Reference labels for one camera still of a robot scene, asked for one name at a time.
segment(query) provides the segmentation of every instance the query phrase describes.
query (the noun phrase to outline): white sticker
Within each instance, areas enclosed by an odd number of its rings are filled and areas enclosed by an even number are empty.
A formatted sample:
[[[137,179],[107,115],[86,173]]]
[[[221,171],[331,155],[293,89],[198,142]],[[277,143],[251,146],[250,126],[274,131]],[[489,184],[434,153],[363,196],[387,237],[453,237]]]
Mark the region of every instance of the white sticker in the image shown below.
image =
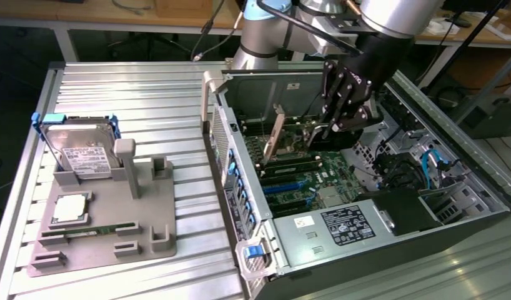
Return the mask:
[[[294,172],[294,171],[297,171],[297,168],[295,167],[290,167],[289,169],[277,170],[275,174]]]
[[[78,175],[111,172],[111,165],[103,147],[64,148],[63,152]]]
[[[295,219],[297,227],[302,228],[306,226],[315,225],[315,219],[313,219],[313,216],[306,216],[306,217],[298,217]]]
[[[299,89],[299,83],[290,83],[287,89]]]

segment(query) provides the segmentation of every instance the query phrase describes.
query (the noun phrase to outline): hard drive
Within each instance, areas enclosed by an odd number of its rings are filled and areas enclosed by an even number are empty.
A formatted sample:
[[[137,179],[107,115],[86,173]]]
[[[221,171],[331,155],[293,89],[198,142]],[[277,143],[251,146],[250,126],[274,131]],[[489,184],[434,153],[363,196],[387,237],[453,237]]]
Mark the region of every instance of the hard drive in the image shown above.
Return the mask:
[[[55,155],[59,170],[74,171],[81,179],[111,177],[111,169],[122,167],[114,151],[121,138],[117,117],[47,114],[42,122],[39,118],[34,115],[34,127]]]

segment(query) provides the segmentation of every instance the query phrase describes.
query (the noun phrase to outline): metal bracket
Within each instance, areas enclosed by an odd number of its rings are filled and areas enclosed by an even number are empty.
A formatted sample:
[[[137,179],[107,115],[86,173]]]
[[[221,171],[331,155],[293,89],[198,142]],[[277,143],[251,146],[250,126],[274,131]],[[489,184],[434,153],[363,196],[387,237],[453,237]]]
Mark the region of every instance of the metal bracket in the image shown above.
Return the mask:
[[[225,83],[226,78],[221,70],[205,72],[202,81],[202,122],[209,120],[209,90],[211,90],[213,94],[218,94]]]

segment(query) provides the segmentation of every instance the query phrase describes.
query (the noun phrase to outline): power supply label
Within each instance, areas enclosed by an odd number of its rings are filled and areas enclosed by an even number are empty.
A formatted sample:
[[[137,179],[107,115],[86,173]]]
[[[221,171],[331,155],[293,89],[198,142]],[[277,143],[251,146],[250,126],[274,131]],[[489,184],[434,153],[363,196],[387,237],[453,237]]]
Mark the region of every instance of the power supply label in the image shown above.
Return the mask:
[[[375,237],[374,229],[366,220],[359,206],[323,212],[322,218],[330,229],[333,240],[339,246]]]

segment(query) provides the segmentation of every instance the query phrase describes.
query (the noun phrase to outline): robotic arm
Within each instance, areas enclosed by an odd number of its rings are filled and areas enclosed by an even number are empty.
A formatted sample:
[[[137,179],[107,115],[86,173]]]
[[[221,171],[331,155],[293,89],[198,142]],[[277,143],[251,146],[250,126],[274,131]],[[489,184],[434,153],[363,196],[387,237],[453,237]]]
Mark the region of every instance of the robotic arm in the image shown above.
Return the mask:
[[[310,146],[361,136],[382,121],[373,93],[398,70],[443,0],[363,0],[361,9],[346,2],[354,15],[343,13],[339,0],[301,0],[298,6],[290,0],[249,0],[246,5],[235,69],[277,69],[279,48],[339,54],[323,68],[321,121],[329,125],[313,133]]]

